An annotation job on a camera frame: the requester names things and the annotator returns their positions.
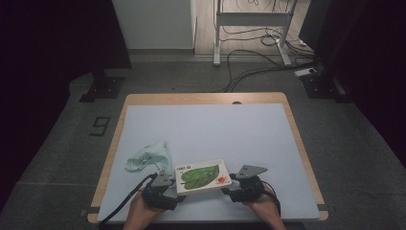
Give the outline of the caterpillar picture book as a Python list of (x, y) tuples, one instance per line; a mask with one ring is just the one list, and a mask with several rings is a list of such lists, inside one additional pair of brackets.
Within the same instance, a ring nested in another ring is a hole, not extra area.
[(222, 159), (175, 167), (176, 192), (179, 196), (205, 193), (232, 184)]

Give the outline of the light green cloth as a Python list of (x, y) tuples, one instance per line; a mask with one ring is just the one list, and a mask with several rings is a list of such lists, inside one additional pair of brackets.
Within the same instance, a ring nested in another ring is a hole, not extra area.
[(127, 159), (125, 169), (128, 172), (135, 173), (142, 171), (149, 165), (155, 165), (159, 171), (172, 175), (172, 160), (165, 141), (139, 150), (135, 156)]

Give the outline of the person's left hand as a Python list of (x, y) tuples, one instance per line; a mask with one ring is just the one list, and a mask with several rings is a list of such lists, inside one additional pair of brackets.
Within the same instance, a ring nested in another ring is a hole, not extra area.
[(143, 199), (143, 191), (140, 190), (131, 200), (124, 225), (150, 225), (159, 215), (165, 212), (165, 209), (149, 207)]

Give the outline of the wooden table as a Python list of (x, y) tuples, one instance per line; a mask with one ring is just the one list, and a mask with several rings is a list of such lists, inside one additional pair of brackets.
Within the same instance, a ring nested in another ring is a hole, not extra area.
[[(305, 146), (298, 130), (295, 118), (290, 108), (288, 99), (282, 92), (259, 92), (259, 93), (171, 93), (171, 94), (129, 94), (124, 100), (124, 105), (115, 127), (114, 135), (111, 140), (109, 151), (106, 155), (104, 165), (101, 171), (99, 183), (94, 193), (91, 207), (100, 207), (102, 198), (107, 187), (108, 177), (111, 172), (113, 160), (124, 127), (124, 119), (127, 108), (130, 105), (179, 105), (179, 104), (232, 104), (239, 101), (243, 104), (282, 104), (285, 116), (290, 125), (293, 137), (295, 139), (299, 154), (302, 158), (306, 176), (309, 180), (312, 193), (316, 203), (325, 204), (323, 195), (320, 191), (316, 176), (313, 172)], [(328, 211), (319, 211), (318, 221), (327, 220)], [(90, 223), (97, 224), (98, 214), (87, 215)]]

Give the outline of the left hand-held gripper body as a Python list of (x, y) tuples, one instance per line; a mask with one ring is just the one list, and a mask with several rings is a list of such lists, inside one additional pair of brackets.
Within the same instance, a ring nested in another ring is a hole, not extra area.
[(143, 189), (143, 199), (151, 208), (174, 210), (177, 198), (166, 196), (165, 191), (171, 186), (170, 178), (165, 172), (157, 172)]

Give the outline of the white desk frame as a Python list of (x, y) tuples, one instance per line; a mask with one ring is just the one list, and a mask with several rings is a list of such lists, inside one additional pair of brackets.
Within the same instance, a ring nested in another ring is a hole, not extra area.
[(298, 0), (293, 0), (289, 4), (290, 8), (286, 12), (223, 12), (221, 0), (216, 0), (215, 4), (215, 38), (214, 38), (214, 66), (220, 65), (220, 29), (222, 26), (247, 26), (247, 27), (281, 27), (282, 34), (276, 41), (276, 46), (285, 66), (291, 66), (291, 60), (284, 48), (286, 37), (290, 29)]

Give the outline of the black stand base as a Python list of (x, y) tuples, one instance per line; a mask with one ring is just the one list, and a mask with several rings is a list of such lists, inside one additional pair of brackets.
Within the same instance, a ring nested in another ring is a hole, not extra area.
[(339, 104), (350, 104), (352, 99), (344, 85), (336, 78), (328, 79), (317, 73), (301, 77), (306, 95), (310, 99), (330, 99)]
[(86, 94), (80, 98), (81, 103), (93, 103), (96, 99), (117, 99), (124, 84), (124, 77), (108, 77), (103, 69), (91, 72), (94, 81)]

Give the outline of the white power strip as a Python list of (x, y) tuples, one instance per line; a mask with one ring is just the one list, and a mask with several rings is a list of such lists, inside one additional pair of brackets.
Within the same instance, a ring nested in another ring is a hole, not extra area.
[(298, 70), (294, 72), (295, 77), (301, 77), (301, 76), (306, 76), (306, 75), (311, 75), (317, 73), (317, 71), (314, 68), (306, 68), (303, 70)]

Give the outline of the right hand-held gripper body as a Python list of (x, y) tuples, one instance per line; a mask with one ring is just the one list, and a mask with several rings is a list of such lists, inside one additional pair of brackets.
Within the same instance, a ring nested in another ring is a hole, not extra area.
[(233, 202), (246, 202), (257, 200), (264, 186), (259, 178), (259, 174), (267, 171), (264, 167), (243, 165), (237, 175), (239, 189), (233, 190), (230, 193), (230, 198)]

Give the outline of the person's right hand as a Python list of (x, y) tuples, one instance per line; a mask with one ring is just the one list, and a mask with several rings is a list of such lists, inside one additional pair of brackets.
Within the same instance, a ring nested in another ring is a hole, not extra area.
[(267, 224), (274, 226), (282, 224), (277, 204), (269, 195), (261, 195), (255, 201), (245, 202), (245, 205)]

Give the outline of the light grey table mat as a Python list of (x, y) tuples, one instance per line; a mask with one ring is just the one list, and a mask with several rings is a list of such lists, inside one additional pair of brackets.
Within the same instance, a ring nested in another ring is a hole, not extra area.
[(128, 158), (164, 141), (174, 167), (221, 159), (229, 173), (264, 167), (260, 179), (276, 190), (284, 220), (318, 219), (316, 204), (284, 108), (279, 103), (132, 105), (99, 211), (101, 219), (125, 221), (124, 198), (156, 167), (128, 172)]

